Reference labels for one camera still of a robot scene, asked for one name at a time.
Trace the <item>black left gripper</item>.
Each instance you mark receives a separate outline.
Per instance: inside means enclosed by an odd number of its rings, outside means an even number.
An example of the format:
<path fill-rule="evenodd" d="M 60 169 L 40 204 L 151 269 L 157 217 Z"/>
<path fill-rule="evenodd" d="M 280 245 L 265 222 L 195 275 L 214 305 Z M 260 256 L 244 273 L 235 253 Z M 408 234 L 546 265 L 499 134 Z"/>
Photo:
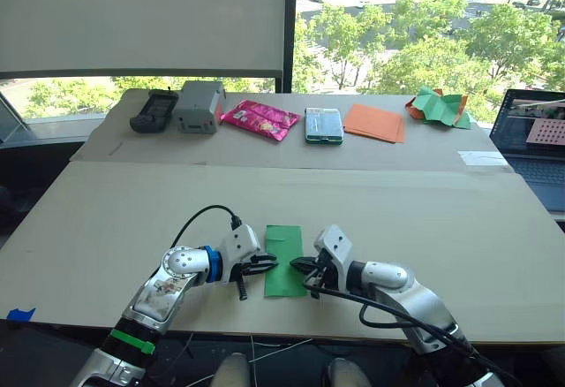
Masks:
<path fill-rule="evenodd" d="M 262 254 L 257 252 L 249 258 L 236 263 L 230 271 L 229 282 L 237 287 L 238 298 L 240 301 L 247 299 L 244 277 L 259 275 L 274 269 L 278 265 L 275 256 L 272 254 Z"/>

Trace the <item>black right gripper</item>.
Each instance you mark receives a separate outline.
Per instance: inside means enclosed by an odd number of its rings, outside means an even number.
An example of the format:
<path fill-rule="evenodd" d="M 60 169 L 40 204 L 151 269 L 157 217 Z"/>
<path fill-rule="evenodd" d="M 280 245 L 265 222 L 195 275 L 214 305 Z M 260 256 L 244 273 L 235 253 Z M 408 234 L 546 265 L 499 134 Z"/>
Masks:
<path fill-rule="evenodd" d="M 339 277 L 337 267 L 331 254 L 323 249 L 318 257 L 301 256 L 292 261 L 290 266 L 305 276 L 304 288 L 313 299 L 318 299 L 321 294 L 328 291 L 339 291 Z"/>

